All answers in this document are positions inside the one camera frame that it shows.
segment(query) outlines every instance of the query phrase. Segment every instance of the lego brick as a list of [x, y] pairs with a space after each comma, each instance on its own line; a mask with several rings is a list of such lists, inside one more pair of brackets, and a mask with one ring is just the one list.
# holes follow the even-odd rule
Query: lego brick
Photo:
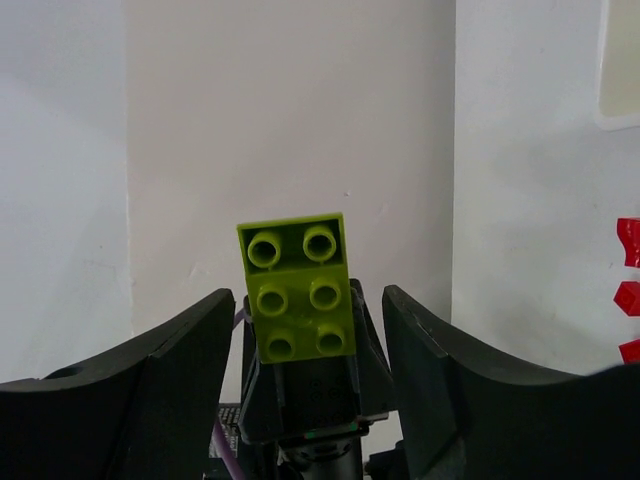
[[625, 251], [624, 264], [640, 268], [640, 218], [619, 218], [618, 238]]
[[622, 361], [625, 364], [640, 362], [640, 338], [629, 343], [624, 343], [618, 347]]
[[238, 225], [262, 363], [355, 354], [341, 214]]
[[613, 301], [630, 317], [640, 317], [640, 282], [622, 282]]

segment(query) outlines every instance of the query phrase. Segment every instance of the red lego piece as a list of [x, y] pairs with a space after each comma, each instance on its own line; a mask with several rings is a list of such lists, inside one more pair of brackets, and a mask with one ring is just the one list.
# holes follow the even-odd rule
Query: red lego piece
[[626, 253], [624, 264], [640, 268], [640, 218], [619, 218], [618, 238]]
[[622, 361], [626, 365], [640, 362], [640, 338], [633, 342], [623, 343], [618, 348], [620, 355], [622, 355]]
[[622, 282], [613, 301], [630, 317], [640, 317], [640, 282]]

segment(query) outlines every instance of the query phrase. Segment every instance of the white wall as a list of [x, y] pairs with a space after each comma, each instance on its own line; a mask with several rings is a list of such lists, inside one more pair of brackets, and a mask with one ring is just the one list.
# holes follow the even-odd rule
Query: white wall
[[131, 336], [119, 3], [0, 15], [0, 381]]
[[[381, 334], [390, 283], [449, 318], [453, 2], [136, 0], [126, 13], [137, 332], [218, 287], [241, 301], [237, 223], [331, 211]], [[223, 400], [239, 395], [238, 340]]]
[[458, 0], [453, 322], [528, 360], [619, 363], [616, 219], [640, 215], [640, 130], [594, 124], [597, 0]]

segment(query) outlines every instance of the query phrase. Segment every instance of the lime green lego brick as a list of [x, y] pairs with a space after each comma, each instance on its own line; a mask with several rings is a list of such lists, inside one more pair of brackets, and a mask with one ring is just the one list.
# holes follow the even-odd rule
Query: lime green lego brick
[[260, 360], [355, 354], [342, 214], [238, 225]]

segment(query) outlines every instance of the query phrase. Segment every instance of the cable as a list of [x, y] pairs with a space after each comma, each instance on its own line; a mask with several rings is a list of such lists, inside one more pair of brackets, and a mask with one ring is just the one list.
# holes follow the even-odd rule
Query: cable
[[[233, 317], [233, 328], [235, 329], [243, 320], [249, 321], [249, 317], [244, 308], [236, 313], [235, 317]], [[216, 423], [213, 425], [213, 444], [216, 447], [218, 455], [222, 458], [224, 466], [227, 467], [227, 471], [229, 472], [229, 475], [231, 475], [231, 479], [244, 480], [244, 472], [242, 471], [233, 450], [231, 450], [231, 446], [224, 434], [224, 429], [222, 428], [219, 416], [216, 418]]]

